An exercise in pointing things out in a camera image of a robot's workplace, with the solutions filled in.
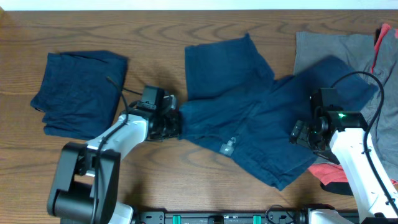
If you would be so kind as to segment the navy blue shorts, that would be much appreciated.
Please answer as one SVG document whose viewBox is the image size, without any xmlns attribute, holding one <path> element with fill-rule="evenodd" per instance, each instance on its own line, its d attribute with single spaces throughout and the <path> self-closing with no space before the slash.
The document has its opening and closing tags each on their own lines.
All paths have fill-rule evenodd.
<svg viewBox="0 0 398 224">
<path fill-rule="evenodd" d="M 275 79 L 249 35 L 186 47 L 185 74 L 180 138 L 231 158 L 279 190 L 316 160 L 311 150 L 289 143 L 294 124 L 312 119 L 310 95 L 334 86 L 339 104 L 359 111 L 377 90 L 332 56 Z"/>
</svg>

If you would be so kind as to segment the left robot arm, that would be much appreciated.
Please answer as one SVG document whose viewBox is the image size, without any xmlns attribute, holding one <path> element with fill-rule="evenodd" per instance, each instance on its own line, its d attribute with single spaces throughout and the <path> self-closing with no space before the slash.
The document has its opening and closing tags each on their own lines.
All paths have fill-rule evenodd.
<svg viewBox="0 0 398 224">
<path fill-rule="evenodd" d="M 174 95 L 143 97 L 128 105 L 114 125 L 84 144 L 61 150 L 47 201 L 49 215 L 62 223 L 133 222 L 131 206 L 118 202 L 121 161 L 144 141 L 174 138 L 179 132 Z"/>
</svg>

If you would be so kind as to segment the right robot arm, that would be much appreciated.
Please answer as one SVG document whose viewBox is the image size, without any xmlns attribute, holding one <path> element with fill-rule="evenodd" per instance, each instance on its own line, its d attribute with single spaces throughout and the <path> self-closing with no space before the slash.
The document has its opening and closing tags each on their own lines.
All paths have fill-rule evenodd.
<svg viewBox="0 0 398 224">
<path fill-rule="evenodd" d="M 360 223 L 397 223 L 397 190 L 366 134 L 367 126 L 359 112 L 324 111 L 312 123 L 297 121 L 289 141 L 342 166 Z"/>
</svg>

